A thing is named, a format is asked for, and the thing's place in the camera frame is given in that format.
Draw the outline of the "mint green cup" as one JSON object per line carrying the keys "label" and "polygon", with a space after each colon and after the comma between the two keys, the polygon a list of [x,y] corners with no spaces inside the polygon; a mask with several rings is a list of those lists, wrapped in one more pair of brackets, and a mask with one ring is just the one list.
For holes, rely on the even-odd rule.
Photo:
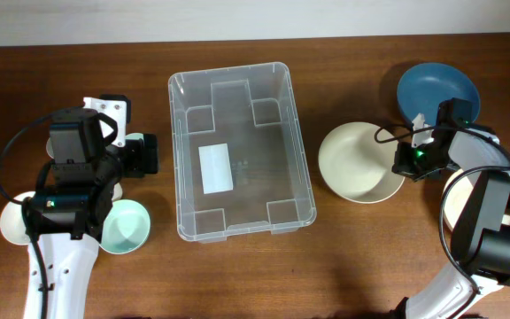
{"label": "mint green cup", "polygon": [[126,135],[126,140],[143,140],[144,134],[143,133],[130,133]]}

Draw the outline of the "beige bowl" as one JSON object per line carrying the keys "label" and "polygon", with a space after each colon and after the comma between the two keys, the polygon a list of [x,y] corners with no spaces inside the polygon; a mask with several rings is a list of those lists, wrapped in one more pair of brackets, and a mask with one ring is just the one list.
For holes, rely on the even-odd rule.
{"label": "beige bowl", "polygon": [[321,176],[339,197],[360,204],[382,202],[405,178],[391,171],[398,143],[375,124],[356,121],[331,130],[318,154]]}

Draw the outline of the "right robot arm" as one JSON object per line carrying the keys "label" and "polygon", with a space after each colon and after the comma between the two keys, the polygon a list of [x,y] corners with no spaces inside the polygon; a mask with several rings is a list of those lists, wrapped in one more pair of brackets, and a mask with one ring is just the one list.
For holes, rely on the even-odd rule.
{"label": "right robot arm", "polygon": [[427,126],[418,115],[408,134],[412,140],[395,139],[393,173],[419,181],[456,171],[443,201],[462,181],[473,189],[452,234],[439,236],[447,264],[425,289],[391,310],[394,318],[460,318],[483,297],[510,286],[510,154],[491,128],[469,119],[471,108],[467,100],[445,100],[436,125]]}

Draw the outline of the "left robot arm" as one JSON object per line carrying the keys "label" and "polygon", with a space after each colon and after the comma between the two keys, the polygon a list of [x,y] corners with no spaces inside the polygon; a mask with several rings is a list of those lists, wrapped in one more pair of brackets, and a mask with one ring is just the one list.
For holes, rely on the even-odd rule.
{"label": "left robot arm", "polygon": [[115,185],[159,171],[156,136],[126,138],[130,116],[126,96],[106,94],[52,115],[53,157],[21,202],[30,241],[26,318],[83,317]]}

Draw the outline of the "dark blue bowl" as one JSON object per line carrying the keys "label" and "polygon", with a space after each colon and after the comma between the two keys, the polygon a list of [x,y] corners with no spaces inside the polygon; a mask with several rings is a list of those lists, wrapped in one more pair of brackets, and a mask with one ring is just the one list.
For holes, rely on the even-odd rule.
{"label": "dark blue bowl", "polygon": [[459,69],[429,62],[409,68],[397,86],[397,101],[407,124],[422,113],[430,126],[436,124],[438,106],[445,100],[459,98],[472,104],[468,118],[475,121],[481,110],[481,98],[471,79]]}

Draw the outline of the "cream white bowl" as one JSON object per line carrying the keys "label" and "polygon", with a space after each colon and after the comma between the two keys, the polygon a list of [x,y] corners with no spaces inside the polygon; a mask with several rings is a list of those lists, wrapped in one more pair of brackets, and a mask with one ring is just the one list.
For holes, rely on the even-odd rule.
{"label": "cream white bowl", "polygon": [[[444,191],[461,173],[463,173],[463,170],[459,169],[450,176],[444,186]],[[473,184],[467,177],[462,178],[451,188],[448,197],[444,202],[444,222],[449,230],[453,230],[455,227],[455,224],[458,221],[473,188]],[[502,224],[510,226],[510,215],[505,214],[503,216]]]}

